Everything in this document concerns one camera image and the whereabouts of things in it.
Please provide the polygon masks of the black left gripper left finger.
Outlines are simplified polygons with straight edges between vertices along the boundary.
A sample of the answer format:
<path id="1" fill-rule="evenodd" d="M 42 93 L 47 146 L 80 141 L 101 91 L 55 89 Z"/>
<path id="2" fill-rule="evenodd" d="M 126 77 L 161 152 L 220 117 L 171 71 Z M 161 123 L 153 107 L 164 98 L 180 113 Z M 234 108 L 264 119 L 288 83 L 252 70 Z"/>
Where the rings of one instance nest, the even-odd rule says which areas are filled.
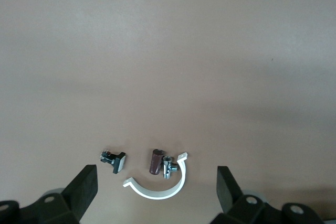
<path id="1" fill-rule="evenodd" d="M 86 165 L 65 188 L 50 190 L 26 207 L 1 201 L 1 223 L 79 223 L 97 192 L 97 166 Z"/>

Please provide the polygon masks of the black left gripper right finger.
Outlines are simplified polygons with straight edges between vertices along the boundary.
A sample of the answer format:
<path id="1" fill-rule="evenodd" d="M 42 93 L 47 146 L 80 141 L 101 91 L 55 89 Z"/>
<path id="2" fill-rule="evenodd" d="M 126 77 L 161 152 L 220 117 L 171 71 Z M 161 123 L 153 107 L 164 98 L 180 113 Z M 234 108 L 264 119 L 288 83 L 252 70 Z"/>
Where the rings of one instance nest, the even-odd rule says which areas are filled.
<path id="1" fill-rule="evenodd" d="M 217 168 L 216 192 L 223 212 L 212 223 L 324 223 L 306 205 L 290 202 L 278 210 L 257 196 L 244 194 L 227 166 Z"/>

